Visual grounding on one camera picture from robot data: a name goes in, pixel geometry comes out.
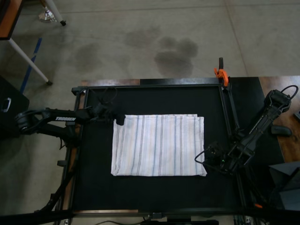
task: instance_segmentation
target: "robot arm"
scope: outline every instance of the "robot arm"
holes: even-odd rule
[[[124,125],[125,115],[117,114],[112,110],[111,104],[99,102],[93,107],[71,110],[43,109],[29,110],[15,117],[20,133],[31,135],[41,133],[61,138],[65,143],[78,144],[75,133],[75,124],[87,124],[91,122],[112,122],[116,119],[117,124]],[[48,124],[50,121],[65,121],[66,127],[58,127]]]
[[[284,88],[282,91],[272,90],[268,93],[264,100],[264,107],[261,111],[259,119],[250,127],[249,132],[243,134],[240,129],[236,110],[234,107],[231,84],[228,82],[227,74],[223,71],[223,59],[219,59],[221,71],[215,69],[216,76],[222,83],[223,90],[228,92],[230,105],[232,108],[233,118],[235,121],[235,129],[231,137],[233,139],[232,147],[229,150],[223,150],[222,147],[214,142],[208,148],[195,157],[195,161],[209,168],[213,168],[224,174],[233,174],[239,166],[246,165],[255,154],[256,142],[263,133],[272,125],[273,120],[289,110],[292,98],[297,94],[298,87],[291,85]],[[292,96],[286,95],[283,92],[295,87],[296,91]],[[198,157],[207,152],[204,162],[198,161]]]

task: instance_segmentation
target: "white table leg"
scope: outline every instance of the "white table leg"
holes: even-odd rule
[[[46,84],[52,85],[52,82],[48,80],[48,78],[39,70],[39,68],[31,61],[31,59],[23,52],[23,50],[13,41],[13,39],[9,39],[8,42],[11,46],[23,57],[23,59],[28,62],[28,64],[46,81]]]
[[[53,0],[45,0],[49,8],[51,9],[52,13],[54,14],[56,20],[61,23],[61,25],[65,26],[66,21],[64,21],[59,13],[59,11],[56,8],[56,5],[54,4]]]

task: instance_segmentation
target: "black tabletop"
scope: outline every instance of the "black tabletop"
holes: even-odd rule
[[[194,85],[189,86],[174,85],[178,83],[178,80],[141,80],[139,87],[118,88],[114,104],[125,114],[198,114],[204,117],[204,145],[218,141],[228,148],[222,101],[215,79],[202,79],[200,83],[205,86],[199,85],[199,80],[193,80]],[[240,125],[247,127],[263,106],[263,91],[258,78],[232,78],[231,83]],[[99,94],[104,90],[101,87],[93,89]],[[89,93],[86,106],[97,103],[93,93]],[[112,176],[112,138],[112,125],[94,123],[83,127],[73,210],[172,211],[240,207],[235,180],[216,172],[206,177]],[[266,166],[282,162],[277,139],[265,133],[251,163]]]

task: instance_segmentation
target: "blue tape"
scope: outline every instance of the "blue tape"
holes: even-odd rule
[[[36,48],[34,49],[34,52],[33,52],[34,56],[33,56],[32,59],[31,59],[32,62],[34,62],[34,61],[36,60],[37,53],[38,53],[39,47],[41,46],[41,43],[42,43],[42,38],[40,37],[40,38],[38,39],[38,41],[37,41]],[[21,93],[21,94],[24,93],[24,90],[25,90],[27,81],[28,81],[28,79],[29,79],[31,70],[32,70],[32,67],[31,67],[31,66],[28,66],[28,67],[27,67],[27,70],[26,70],[25,77],[24,77],[24,79],[23,79],[23,82],[22,82],[22,85],[21,85],[21,88],[20,88],[20,93]]]
[[[37,46],[36,46],[36,48],[34,49],[33,54],[37,54],[38,49],[39,49],[39,47],[41,46],[41,42],[42,42],[42,38],[40,37],[40,38],[38,39],[38,41],[37,41]]]

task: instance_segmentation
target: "white striped cloth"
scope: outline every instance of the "white striped cloth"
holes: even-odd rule
[[[126,115],[113,126],[114,176],[205,176],[194,158],[204,148],[204,117]],[[204,154],[198,160],[204,161]]]

